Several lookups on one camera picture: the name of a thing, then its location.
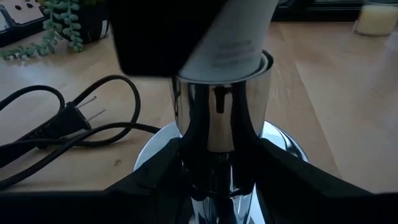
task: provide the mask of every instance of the chrome base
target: chrome base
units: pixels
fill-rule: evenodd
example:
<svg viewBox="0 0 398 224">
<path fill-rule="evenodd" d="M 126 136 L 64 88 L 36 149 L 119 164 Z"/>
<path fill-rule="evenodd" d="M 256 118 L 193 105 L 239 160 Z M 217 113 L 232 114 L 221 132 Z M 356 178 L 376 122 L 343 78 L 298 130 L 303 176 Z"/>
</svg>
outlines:
<svg viewBox="0 0 398 224">
<path fill-rule="evenodd" d="M 133 171 L 138 169 L 138 167 L 140 167 L 146 160 L 159 152 L 170 141 L 170 139 L 179 136 L 180 133 L 175 122 L 170 123 L 162 128 L 148 141 L 144 148 L 142 148 L 142 151 L 138 155 L 137 161 L 134 165 Z M 299 144 L 297 144 L 286 132 L 267 121 L 264 122 L 264 126 L 262 128 L 262 138 L 270 140 L 282 150 L 285 150 L 299 159 L 308 162 L 308 158 Z M 257 199 L 256 188 L 254 188 L 252 193 L 249 216 L 249 223 L 264 223 L 264 218 L 262 217 L 260 205 Z"/>
</svg>

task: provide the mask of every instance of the wooden table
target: wooden table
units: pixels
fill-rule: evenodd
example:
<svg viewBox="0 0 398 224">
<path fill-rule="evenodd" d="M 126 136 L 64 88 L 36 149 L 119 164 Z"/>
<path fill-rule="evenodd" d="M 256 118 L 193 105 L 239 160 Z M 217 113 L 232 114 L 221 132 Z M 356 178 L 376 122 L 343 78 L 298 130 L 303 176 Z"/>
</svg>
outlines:
<svg viewBox="0 0 398 224">
<path fill-rule="evenodd" d="M 352 33 L 350 23 L 273 23 L 264 48 L 275 58 L 266 119 L 285 129 L 315 166 L 374 192 L 398 190 L 398 33 L 370 38 Z M 38 35 L 19 44 L 40 40 Z M 74 99 L 101 77 L 121 73 L 111 37 L 79 54 L 0 62 L 0 98 L 29 85 L 50 85 Z M 133 78 L 142 99 L 140 123 L 163 127 L 174 118 L 167 80 Z M 115 81 L 93 95 L 86 116 L 106 109 L 91 124 L 128 121 L 131 90 Z M 54 96 L 27 94 L 0 113 L 0 144 L 12 142 L 53 116 Z M 93 137 L 101 139 L 118 129 Z M 152 135 L 131 131 L 99 149 L 72 149 L 10 190 L 104 189 L 131 172 Z M 4 179 L 47 155 L 34 150 L 0 170 Z"/>
</svg>

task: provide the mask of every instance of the black power cord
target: black power cord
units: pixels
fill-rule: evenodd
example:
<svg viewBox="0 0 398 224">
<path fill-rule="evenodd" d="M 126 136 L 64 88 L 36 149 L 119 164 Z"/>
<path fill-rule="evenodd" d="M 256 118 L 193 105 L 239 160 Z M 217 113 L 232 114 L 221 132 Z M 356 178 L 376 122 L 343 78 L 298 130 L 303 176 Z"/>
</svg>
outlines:
<svg viewBox="0 0 398 224">
<path fill-rule="evenodd" d="M 88 124 L 85 117 L 77 108 L 79 105 L 90 93 L 96 90 L 102 84 L 109 82 L 111 80 L 123 80 L 125 81 L 131 88 L 134 94 L 134 100 L 136 102 L 136 107 L 134 109 L 133 116 L 130 122 L 119 122 L 119 123 L 111 123 L 105 124 L 103 126 L 97 128 L 91 128 Z M 4 167 L 8 163 L 14 161 L 18 157 L 27 153 L 31 149 L 35 147 L 46 148 L 51 145 L 61 145 L 56 150 L 51 152 L 45 158 L 37 162 L 36 164 L 30 166 L 26 170 L 13 175 L 12 177 L 6 178 L 0 181 L 0 190 L 4 190 L 41 170 L 41 168 L 45 167 L 47 164 L 52 162 L 58 156 L 61 156 L 64 152 L 69 150 L 74 146 L 81 147 L 101 147 L 112 144 L 121 138 L 123 138 L 131 129 L 139 129 L 142 131 L 147 131 L 150 133 L 156 133 L 159 131 L 159 128 L 136 123 L 138 120 L 138 116 L 141 110 L 141 99 L 139 96 L 139 92 L 136 86 L 130 81 L 130 79 L 121 76 L 121 75 L 109 75 L 104 77 L 91 86 L 89 86 L 83 93 L 78 95 L 72 102 L 66 104 L 65 100 L 61 93 L 49 86 L 29 86 L 23 88 L 21 90 L 16 91 L 15 93 L 8 96 L 6 99 L 0 101 L 0 111 L 4 109 L 9 103 L 14 101 L 16 98 L 22 96 L 25 93 L 43 90 L 49 91 L 57 96 L 60 102 L 60 109 L 58 113 L 50 118 L 45 123 L 41 124 L 39 127 L 35 128 L 31 132 L 27 133 L 20 139 L 15 142 L 5 144 L 0 146 L 0 167 Z M 95 133 L 106 129 L 112 128 L 124 128 L 117 135 L 110 137 L 108 139 L 100 140 L 100 141 L 84 141 L 89 136 L 92 136 Z M 73 134 L 77 131 L 85 130 L 84 133 L 79 134 L 73 138 L 66 138 L 70 134 Z"/>
</svg>

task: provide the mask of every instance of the candle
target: candle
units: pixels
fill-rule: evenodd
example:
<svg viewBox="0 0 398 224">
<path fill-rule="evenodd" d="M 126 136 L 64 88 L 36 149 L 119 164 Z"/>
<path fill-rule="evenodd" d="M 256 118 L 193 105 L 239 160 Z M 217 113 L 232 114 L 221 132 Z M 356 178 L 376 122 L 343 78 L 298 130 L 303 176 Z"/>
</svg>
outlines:
<svg viewBox="0 0 398 224">
<path fill-rule="evenodd" d="M 398 7 L 393 4 L 366 4 L 356 21 L 355 31 L 364 35 L 388 35 L 398 21 Z"/>
</svg>

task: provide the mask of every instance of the black pot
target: black pot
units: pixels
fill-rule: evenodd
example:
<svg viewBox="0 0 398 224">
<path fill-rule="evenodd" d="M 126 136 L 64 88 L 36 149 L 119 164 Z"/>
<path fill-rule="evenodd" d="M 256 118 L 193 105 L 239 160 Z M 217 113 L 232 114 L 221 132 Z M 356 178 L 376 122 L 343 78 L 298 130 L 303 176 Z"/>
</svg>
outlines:
<svg viewBox="0 0 398 224">
<path fill-rule="evenodd" d="M 80 32 L 80 38 L 83 40 L 83 44 L 94 42 L 106 37 L 109 30 L 109 16 L 108 9 L 106 7 L 106 1 L 101 1 L 92 6 L 81 6 L 78 11 L 73 11 L 79 17 L 79 20 L 73 21 L 81 25 L 81 29 L 77 30 Z M 61 33 L 63 38 L 70 40 L 70 37 Z"/>
</svg>

